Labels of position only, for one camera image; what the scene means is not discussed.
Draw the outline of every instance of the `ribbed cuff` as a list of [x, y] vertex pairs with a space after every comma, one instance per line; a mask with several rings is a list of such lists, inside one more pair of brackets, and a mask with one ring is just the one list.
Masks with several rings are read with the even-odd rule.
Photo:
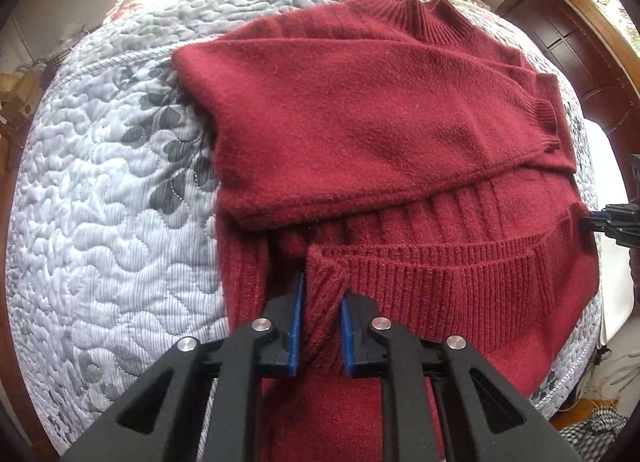
[[543, 98], [525, 97], [527, 113], [537, 133], [540, 135], [545, 151], [560, 148], [558, 122], [553, 105]]

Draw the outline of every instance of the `sweater collar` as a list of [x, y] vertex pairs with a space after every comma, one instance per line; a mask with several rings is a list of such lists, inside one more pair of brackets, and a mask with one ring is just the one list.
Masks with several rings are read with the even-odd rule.
[[447, 0], [347, 0], [345, 3], [427, 44], [456, 45], [476, 30]]

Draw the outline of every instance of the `knit fabric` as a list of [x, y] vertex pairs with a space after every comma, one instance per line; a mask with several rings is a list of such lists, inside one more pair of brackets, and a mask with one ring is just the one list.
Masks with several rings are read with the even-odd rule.
[[533, 392], [598, 286], [555, 77], [446, 0], [264, 18], [173, 59], [217, 131], [231, 326], [306, 270], [300, 376], [266, 385], [264, 460], [381, 457], [379, 385], [340, 366], [348, 288]]

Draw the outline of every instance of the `quilted bedspread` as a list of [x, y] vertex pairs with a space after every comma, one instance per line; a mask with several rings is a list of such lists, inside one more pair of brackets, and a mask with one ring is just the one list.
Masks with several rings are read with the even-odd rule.
[[[15, 187], [6, 297], [24, 382], [59, 452], [181, 336], [228, 333], [213, 234], [218, 182], [172, 50], [331, 1], [340, 0], [178, 0], [131, 13], [82, 40], [47, 90]], [[539, 71], [559, 74], [506, 21], [454, 4]], [[580, 106], [559, 76], [575, 178], [595, 209]], [[584, 370], [600, 313], [598, 295], [532, 395], [543, 415]]]

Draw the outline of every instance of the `wooden floor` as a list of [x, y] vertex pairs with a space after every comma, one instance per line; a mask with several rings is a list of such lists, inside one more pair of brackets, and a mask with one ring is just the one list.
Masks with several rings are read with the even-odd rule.
[[[24, 141], [28, 130], [25, 129], [21, 140]], [[0, 381], [18, 417], [26, 431], [36, 456], [41, 462], [58, 460], [58, 454], [51, 445], [31, 403], [15, 356], [14, 342], [9, 329], [6, 307], [4, 266], [6, 260], [6, 238], [11, 206], [14, 199], [15, 180], [18, 174], [20, 152], [8, 142], [0, 139]]]

